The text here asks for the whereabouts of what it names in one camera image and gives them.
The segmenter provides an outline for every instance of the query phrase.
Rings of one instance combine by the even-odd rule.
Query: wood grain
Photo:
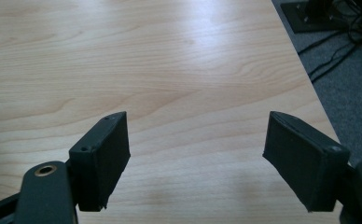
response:
[[[80,223],[338,223],[261,157],[271,110],[336,139],[270,0],[0,0],[0,199],[124,110],[131,160]]]

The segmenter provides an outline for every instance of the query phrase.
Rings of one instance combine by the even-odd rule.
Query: metal ring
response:
[[[55,171],[57,170],[57,167],[55,165],[45,165],[45,166],[41,166],[38,169],[36,169],[36,171],[34,172],[34,174],[36,176],[46,176],[46,175],[51,175],[53,174]]]

